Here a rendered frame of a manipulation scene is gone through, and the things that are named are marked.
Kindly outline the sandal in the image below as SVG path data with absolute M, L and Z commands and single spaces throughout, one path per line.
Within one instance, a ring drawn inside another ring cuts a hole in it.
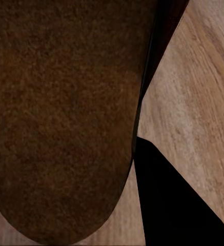
M 0 0 L 0 212 L 45 246 L 111 216 L 142 99 L 190 0 Z

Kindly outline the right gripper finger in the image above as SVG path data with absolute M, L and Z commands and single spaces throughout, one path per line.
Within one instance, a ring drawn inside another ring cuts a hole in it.
M 224 246 L 224 223 L 149 140 L 134 165 L 146 246 Z

